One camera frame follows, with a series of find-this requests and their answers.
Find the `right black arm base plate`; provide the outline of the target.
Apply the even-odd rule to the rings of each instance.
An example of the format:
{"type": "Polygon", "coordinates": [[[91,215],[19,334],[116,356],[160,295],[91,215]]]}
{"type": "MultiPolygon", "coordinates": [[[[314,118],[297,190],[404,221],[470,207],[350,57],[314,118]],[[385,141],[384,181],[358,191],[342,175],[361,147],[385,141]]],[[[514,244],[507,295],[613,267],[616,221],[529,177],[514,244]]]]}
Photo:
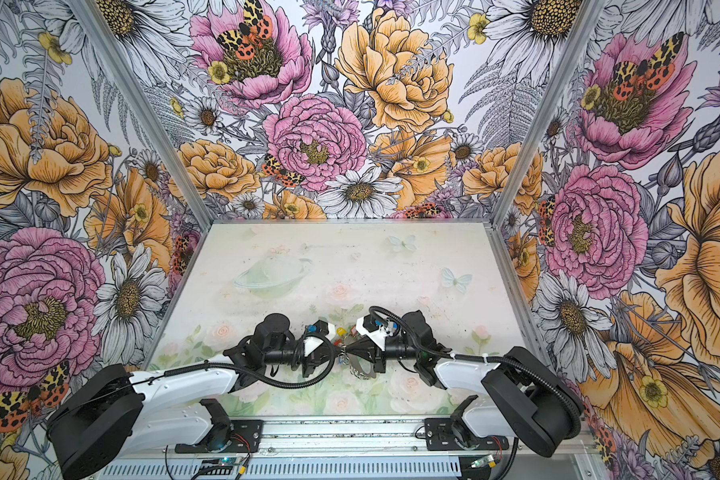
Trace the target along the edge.
{"type": "Polygon", "coordinates": [[[477,437],[466,426],[451,418],[425,418],[423,434],[428,451],[505,451],[510,441],[505,436],[477,437]]]}

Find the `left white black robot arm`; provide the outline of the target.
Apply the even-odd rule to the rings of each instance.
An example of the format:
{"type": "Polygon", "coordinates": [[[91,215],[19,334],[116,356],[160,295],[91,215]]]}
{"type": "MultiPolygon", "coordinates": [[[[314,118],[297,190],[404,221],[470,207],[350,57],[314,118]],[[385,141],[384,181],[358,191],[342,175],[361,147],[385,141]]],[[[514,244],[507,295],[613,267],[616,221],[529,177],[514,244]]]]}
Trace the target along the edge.
{"type": "Polygon", "coordinates": [[[283,314],[269,314],[236,346],[198,363],[159,371],[103,368],[69,394],[47,424],[61,476],[84,479],[116,458],[161,446],[220,451],[231,421],[217,399],[264,384],[297,390],[321,382],[337,353],[333,324],[319,320],[301,337],[283,314]]]}

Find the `large metal keyring with keys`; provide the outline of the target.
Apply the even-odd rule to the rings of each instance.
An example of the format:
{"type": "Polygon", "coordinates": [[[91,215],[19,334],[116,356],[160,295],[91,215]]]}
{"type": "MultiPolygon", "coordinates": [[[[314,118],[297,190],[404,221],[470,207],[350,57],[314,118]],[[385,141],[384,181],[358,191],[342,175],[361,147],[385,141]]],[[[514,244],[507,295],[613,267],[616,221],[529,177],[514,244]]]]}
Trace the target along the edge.
{"type": "Polygon", "coordinates": [[[349,368],[350,373],[360,380],[375,379],[375,354],[377,345],[366,333],[356,328],[346,330],[339,327],[329,333],[329,339],[338,351],[338,362],[349,368]]]}

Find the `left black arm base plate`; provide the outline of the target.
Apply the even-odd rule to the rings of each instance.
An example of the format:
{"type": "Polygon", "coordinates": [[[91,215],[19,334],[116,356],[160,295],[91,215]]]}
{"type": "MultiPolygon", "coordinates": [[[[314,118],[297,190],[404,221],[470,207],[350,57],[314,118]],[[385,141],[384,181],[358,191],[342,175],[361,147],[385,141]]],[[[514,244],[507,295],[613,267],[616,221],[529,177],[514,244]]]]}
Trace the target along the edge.
{"type": "Polygon", "coordinates": [[[231,420],[228,425],[214,425],[196,444],[177,444],[174,451],[177,454],[256,453],[263,426],[262,420],[231,420]]]}

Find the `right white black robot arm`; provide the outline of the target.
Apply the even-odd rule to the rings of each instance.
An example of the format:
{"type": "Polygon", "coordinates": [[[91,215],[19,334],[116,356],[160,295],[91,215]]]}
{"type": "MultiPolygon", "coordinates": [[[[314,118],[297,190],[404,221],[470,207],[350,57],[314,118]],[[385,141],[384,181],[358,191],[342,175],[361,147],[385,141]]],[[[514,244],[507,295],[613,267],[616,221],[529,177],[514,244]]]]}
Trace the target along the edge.
{"type": "Polygon", "coordinates": [[[358,320],[355,331],[342,353],[368,362],[373,373],[385,372],[390,360],[410,360],[425,385],[467,392],[445,435],[459,449],[506,438],[549,458],[582,430],[581,401],[523,346],[503,356],[457,353],[436,340],[421,311],[397,316],[378,306],[358,320]]]}

